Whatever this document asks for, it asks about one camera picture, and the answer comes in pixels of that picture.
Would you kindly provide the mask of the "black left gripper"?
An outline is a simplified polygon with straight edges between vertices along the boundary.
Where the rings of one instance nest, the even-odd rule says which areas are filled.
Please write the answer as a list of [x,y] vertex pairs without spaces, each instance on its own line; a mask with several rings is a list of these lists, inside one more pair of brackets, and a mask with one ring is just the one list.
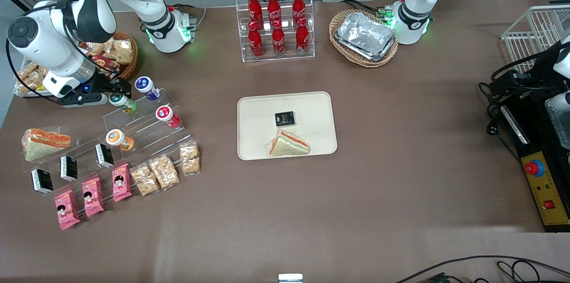
[[507,71],[491,81],[489,89],[493,96],[505,96],[522,92],[549,90],[556,83],[556,73],[552,71]]

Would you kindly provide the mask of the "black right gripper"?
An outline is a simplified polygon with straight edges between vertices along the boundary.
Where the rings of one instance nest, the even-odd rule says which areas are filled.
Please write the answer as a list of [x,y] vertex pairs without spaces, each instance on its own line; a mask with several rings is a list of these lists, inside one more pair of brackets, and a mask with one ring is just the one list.
[[67,109],[104,105],[108,103],[106,93],[122,93],[125,96],[131,96],[131,88],[131,84],[121,78],[109,81],[103,77],[94,77],[79,85],[67,96],[59,98],[58,104]]

